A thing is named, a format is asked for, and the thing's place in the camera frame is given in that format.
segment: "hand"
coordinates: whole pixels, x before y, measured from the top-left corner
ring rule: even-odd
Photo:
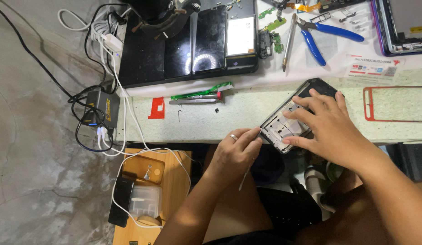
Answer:
[[[308,125],[315,137],[312,140],[299,136],[285,137],[282,142],[305,148],[335,164],[354,170],[370,154],[378,155],[380,149],[367,140],[349,118],[346,101],[339,91],[335,99],[320,95],[315,89],[309,91],[312,97],[292,98],[294,103],[308,106],[315,115],[299,108],[293,112],[284,111],[289,119],[298,119]]]
[[[204,177],[222,188],[240,180],[258,157],[263,140],[259,127],[231,131],[218,145]]]

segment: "finger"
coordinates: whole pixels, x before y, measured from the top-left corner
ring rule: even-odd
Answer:
[[[257,137],[254,141],[251,141],[246,149],[244,149],[243,153],[247,154],[247,158],[249,159],[249,162],[255,161],[255,159],[259,155],[259,150],[261,149],[261,146],[263,145],[263,140],[259,137]]]
[[[347,111],[346,100],[344,99],[343,93],[338,91],[335,93],[336,103],[338,104],[338,108],[346,115],[349,116],[349,112]]]
[[[257,126],[243,133],[243,135],[241,135],[241,137],[238,138],[235,145],[240,147],[241,150],[244,150],[247,147],[247,145],[256,138],[256,136],[259,134],[259,131],[261,131],[261,129]]]
[[[312,88],[312,89],[310,89],[310,90],[309,90],[309,94],[310,94],[312,97],[317,97],[317,96],[319,96],[319,95],[320,95],[320,93],[319,93],[319,92],[317,92],[317,90],[315,90],[314,88]]]
[[[300,136],[289,136],[289,137],[285,137],[282,140],[282,143],[286,144],[286,145],[292,145],[295,147],[301,147],[304,149],[309,150],[310,152],[315,151],[314,150],[314,140],[309,140],[307,138],[303,138]]]
[[[293,112],[284,111],[283,115],[284,117],[288,119],[297,119],[301,121],[302,123],[308,125],[310,128],[312,128],[312,126],[317,121],[317,118],[315,115],[313,115],[312,113],[302,108],[298,108]]]
[[[237,138],[240,138],[243,133],[249,131],[250,129],[244,128],[244,129],[236,129],[233,131],[230,131],[225,138],[220,143],[223,144],[235,144],[236,140],[231,137],[231,134],[235,135]]]
[[[317,99],[325,103],[329,110],[339,110],[338,104],[336,103],[334,98],[326,95],[318,95]]]
[[[326,111],[326,107],[323,105],[323,102],[317,99],[317,97],[301,98],[293,96],[292,100],[298,105],[309,107],[315,114]]]

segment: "blue-handled pliers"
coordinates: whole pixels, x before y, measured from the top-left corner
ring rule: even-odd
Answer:
[[[314,42],[314,39],[312,38],[311,33],[308,31],[308,28],[316,29],[317,31],[322,31],[322,32],[334,34],[334,35],[341,36],[341,37],[346,37],[346,38],[349,38],[350,40],[353,40],[353,41],[356,41],[356,42],[363,42],[364,41],[363,36],[356,34],[352,31],[348,31],[346,29],[342,29],[342,28],[338,28],[338,27],[334,27],[334,26],[323,25],[323,24],[319,24],[319,23],[315,23],[315,24],[309,23],[309,22],[302,20],[301,18],[299,18],[299,20],[301,21],[301,23],[299,23],[299,22],[296,22],[296,23],[302,30],[302,34],[303,34],[303,37],[305,38],[306,44],[308,45],[309,51],[311,51],[312,55],[314,56],[314,58],[317,60],[317,62],[321,66],[325,66],[326,61],[324,60],[324,58],[321,55],[319,49],[317,48],[317,45]]]

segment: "black phone screen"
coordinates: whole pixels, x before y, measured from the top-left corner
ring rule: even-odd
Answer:
[[[164,78],[191,73],[191,18],[176,36],[164,42]]]
[[[197,15],[193,71],[204,72],[226,67],[225,5],[203,10]]]
[[[133,186],[134,181],[118,177],[116,180],[116,186],[114,187],[114,199],[116,200],[116,203],[128,211]],[[128,214],[121,208],[119,208],[114,202],[111,202],[108,222],[113,225],[118,225],[120,227],[126,227],[127,221]]]

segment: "clear plastic box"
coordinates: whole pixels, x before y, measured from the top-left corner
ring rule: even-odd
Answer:
[[[156,218],[161,212],[163,189],[157,186],[134,185],[129,212],[134,217],[141,215]]]

